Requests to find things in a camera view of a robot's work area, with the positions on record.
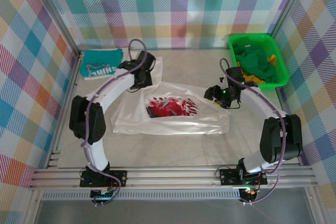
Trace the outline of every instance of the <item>metal rail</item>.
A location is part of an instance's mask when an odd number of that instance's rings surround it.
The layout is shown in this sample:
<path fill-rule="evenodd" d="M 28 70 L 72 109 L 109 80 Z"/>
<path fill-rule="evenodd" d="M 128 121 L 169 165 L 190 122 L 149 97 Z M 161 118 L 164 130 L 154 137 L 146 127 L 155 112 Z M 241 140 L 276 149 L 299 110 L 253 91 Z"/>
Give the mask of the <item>metal rail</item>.
<path fill-rule="evenodd" d="M 219 189 L 242 188 L 242 186 L 221 186 L 215 177 L 218 166 L 177 167 L 120 167 L 113 170 L 127 170 L 127 185 L 123 189 Z M 85 189 L 79 187 L 82 169 L 38 169 L 30 184 L 33 190 Z M 317 185 L 310 166 L 284 164 L 280 171 L 279 188 L 310 187 Z M 277 175 L 268 175 L 268 185 L 274 185 Z"/>
<path fill-rule="evenodd" d="M 60 151 L 57 151 L 57 147 L 58 147 L 58 144 L 59 144 L 59 140 L 60 140 L 60 137 L 61 137 L 61 133 L 62 133 L 62 130 L 64 128 L 64 125 L 66 123 L 66 114 L 67 114 L 67 111 L 69 110 L 70 108 L 70 105 L 71 105 L 71 100 L 72 100 L 72 97 L 74 96 L 73 92 L 74 92 L 74 86 L 76 84 L 76 80 L 77 80 L 77 76 L 78 76 L 78 73 L 79 73 L 79 66 L 80 64 L 82 63 L 82 59 L 80 57 L 76 58 L 76 61 L 73 65 L 73 70 L 72 70 L 72 73 L 71 73 L 71 77 L 70 77 L 70 82 L 69 82 L 69 85 L 68 85 L 68 88 L 67 88 L 67 92 L 66 92 L 66 96 L 65 96 L 65 100 L 64 100 L 64 105 L 61 109 L 61 112 L 60 112 L 60 116 L 59 116 L 59 120 L 57 122 L 57 125 L 56 125 L 56 130 L 54 132 L 54 135 L 52 137 L 52 140 L 51 140 L 51 147 L 49 148 L 49 151 L 48 151 L 48 159 L 45 161 L 45 168 L 49 168 L 49 167 L 52 167 L 53 166 L 53 163 L 55 162 L 52 162 L 50 163 L 52 160 L 55 160 L 55 158 L 53 158 L 52 156 L 57 156 L 57 160 L 58 160 L 58 157 L 59 157 L 59 154 L 60 154 Z"/>

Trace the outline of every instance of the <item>checkered wallpaper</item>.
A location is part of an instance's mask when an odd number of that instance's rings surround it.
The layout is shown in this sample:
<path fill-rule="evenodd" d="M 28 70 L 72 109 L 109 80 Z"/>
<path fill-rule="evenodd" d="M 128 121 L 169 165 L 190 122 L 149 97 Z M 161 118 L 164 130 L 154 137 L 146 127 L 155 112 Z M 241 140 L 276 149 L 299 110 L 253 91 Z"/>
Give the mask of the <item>checkered wallpaper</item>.
<path fill-rule="evenodd" d="M 40 0 L 0 0 L 0 223 L 19 223 L 74 56 Z"/>
<path fill-rule="evenodd" d="M 224 47 L 231 33 L 271 32 L 287 0 L 54 0 L 80 49 Z"/>
<path fill-rule="evenodd" d="M 291 75 L 281 89 L 300 116 L 306 164 L 336 220 L 336 0 L 299 0 L 278 39 Z"/>

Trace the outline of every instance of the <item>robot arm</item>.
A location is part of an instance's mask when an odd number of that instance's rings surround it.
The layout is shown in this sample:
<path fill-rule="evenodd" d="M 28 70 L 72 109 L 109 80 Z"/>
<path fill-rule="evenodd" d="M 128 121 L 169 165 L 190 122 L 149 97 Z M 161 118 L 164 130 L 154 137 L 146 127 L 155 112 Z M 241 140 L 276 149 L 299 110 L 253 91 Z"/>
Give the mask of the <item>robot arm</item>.
<path fill-rule="evenodd" d="M 137 59 L 124 61 L 101 87 L 85 97 L 78 95 L 72 101 L 69 127 L 75 136 L 84 142 L 87 126 L 85 120 L 86 109 L 94 97 L 94 102 L 89 110 L 88 143 L 83 146 L 89 159 L 88 168 L 95 167 L 99 171 L 109 169 L 109 162 L 106 159 L 102 141 L 106 131 L 104 114 L 108 107 L 128 88 L 140 89 L 152 85 L 150 71 L 155 62 L 155 57 L 150 53 L 147 53 L 147 58 L 140 68 L 129 72 L 138 66 L 143 58 L 144 51 L 140 52 Z"/>
<path fill-rule="evenodd" d="M 251 177 L 252 174 L 259 176 L 262 169 L 280 161 L 282 131 L 287 133 L 283 160 L 299 157 L 302 154 L 300 118 L 297 115 L 287 115 L 286 112 L 277 109 L 274 104 L 261 95 L 260 88 L 254 82 L 245 81 L 240 67 L 228 68 L 226 74 L 231 77 L 227 79 L 228 87 L 222 90 L 220 86 L 213 86 L 207 89 L 204 97 L 214 100 L 215 103 L 225 109 L 230 109 L 232 101 L 236 100 L 238 103 L 248 105 L 256 115 L 264 120 L 260 149 L 251 156 L 240 160 L 238 167 L 242 170 L 240 178 L 245 175 Z M 285 123 L 285 129 L 282 129 L 279 115 Z"/>

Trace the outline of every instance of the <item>purple cable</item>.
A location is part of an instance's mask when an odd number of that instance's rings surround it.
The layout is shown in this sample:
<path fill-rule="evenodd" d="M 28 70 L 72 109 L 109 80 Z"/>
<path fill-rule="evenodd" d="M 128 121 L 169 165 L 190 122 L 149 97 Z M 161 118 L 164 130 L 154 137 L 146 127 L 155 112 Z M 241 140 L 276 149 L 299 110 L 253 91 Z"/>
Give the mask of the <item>purple cable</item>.
<path fill-rule="evenodd" d="M 86 157 L 86 159 L 87 159 L 87 161 L 89 162 L 89 164 L 90 164 L 90 167 L 93 169 L 93 170 L 95 170 L 97 173 L 100 173 L 100 174 L 102 174 L 103 176 L 106 176 L 106 177 L 109 177 L 109 178 L 112 178 L 112 179 L 114 179 L 114 180 L 116 180 L 117 182 L 118 182 L 118 189 L 117 189 L 117 192 L 113 195 L 113 197 L 111 197 L 108 201 L 106 201 L 104 204 L 103 203 L 101 203 L 100 204 L 100 206 L 104 206 L 104 205 L 106 205 L 106 204 L 108 204 L 108 203 L 110 203 L 117 195 L 118 195 L 118 193 L 119 193 L 119 191 L 120 191 L 120 187 L 121 187 L 121 182 L 120 182 L 120 180 L 117 178 L 117 177 L 115 177 L 115 176 L 112 176 L 112 175 L 110 175 L 110 174 L 107 174 L 107 173 L 103 173 L 102 171 L 100 171 L 100 170 L 98 170 L 94 165 L 92 165 L 92 160 L 91 160 L 91 157 L 90 157 L 90 155 L 89 155 L 89 153 L 88 153 L 88 150 L 86 149 L 86 145 L 88 144 L 88 139 L 89 139 L 89 113 L 90 113 L 90 108 L 91 108 L 91 105 L 93 104 L 93 102 L 94 102 L 94 100 L 95 100 L 95 98 L 96 98 L 96 96 L 98 96 L 108 85 L 110 85 L 112 82 L 114 82 L 114 81 L 116 81 L 116 80 L 118 80 L 118 79 L 120 79 L 121 77 L 124 77 L 124 76 L 126 76 L 126 75 L 128 75 L 129 73 L 132 73 L 133 71 L 136 71 L 137 69 L 139 69 L 144 63 L 145 63 L 145 61 L 146 61 L 146 59 L 147 59 L 147 48 L 146 48 L 146 45 L 141 41 L 141 40 L 139 40 L 139 39 L 133 39 L 133 40 L 131 40 L 130 41 L 130 43 L 129 43 L 129 45 L 128 45 L 128 53 L 129 53 L 129 56 L 131 57 L 131 44 L 132 44 L 132 42 L 134 42 L 134 41 L 138 41 L 138 42 L 140 42 L 141 44 L 142 44 L 142 46 L 143 46 L 143 50 L 144 50 L 144 57 L 143 57 L 143 59 L 142 59 L 142 61 L 140 62 L 140 64 L 139 65 L 137 65 L 136 67 L 134 67 L 134 68 L 132 68 L 131 70 L 129 70 L 129 71 L 127 71 L 127 72 L 125 72 L 125 73 L 123 73 L 123 74 L 120 74 L 120 75 L 118 75 L 117 77 L 115 77 L 115 78 L 112 78 L 112 79 L 110 79 L 108 82 L 106 82 L 93 96 L 92 96 L 92 98 L 91 98 L 91 100 L 89 101 L 89 104 L 88 104 L 88 106 L 87 106 L 87 108 L 86 108 L 86 115 L 85 115 L 85 127 L 86 127 L 86 129 L 85 129 L 85 139 L 84 139 L 84 142 L 80 145 L 81 147 L 83 147 L 84 148 L 84 153 L 85 153 L 85 157 Z"/>
<path fill-rule="evenodd" d="M 220 68 L 222 69 L 223 73 L 226 75 L 227 78 L 229 78 L 231 81 L 233 81 L 234 83 L 238 84 L 238 85 L 241 85 L 243 86 L 244 88 L 248 89 L 249 91 L 251 91 L 252 93 L 256 94 L 256 96 L 260 97 L 272 110 L 273 112 L 279 117 L 279 120 L 280 120 L 280 123 L 281 123 L 281 127 L 282 127 L 282 147 L 281 147 L 281 153 L 280 153 L 280 158 L 279 158 L 279 162 L 277 164 L 277 166 L 271 170 L 271 171 L 267 171 L 267 170 L 264 170 L 262 169 L 262 171 L 266 174 L 273 174 L 273 173 L 276 173 L 277 170 L 279 169 L 279 167 L 281 166 L 282 164 L 282 160 L 285 156 L 285 149 L 286 149 L 286 126 L 285 126 L 285 122 L 281 116 L 281 114 L 279 113 L 279 111 L 277 110 L 276 107 L 273 106 L 273 104 L 271 104 L 266 97 L 264 97 L 262 94 L 260 94 L 258 91 L 250 88 L 249 86 L 247 85 L 244 85 L 242 84 L 241 82 L 239 81 L 236 81 L 235 79 L 233 79 L 231 76 L 228 75 L 228 73 L 225 71 L 225 69 L 223 68 L 223 65 L 222 65 L 222 61 L 225 60 L 226 63 L 228 64 L 227 60 L 222 58 L 220 59 L 220 62 L 219 62 L 219 65 L 220 65 Z"/>

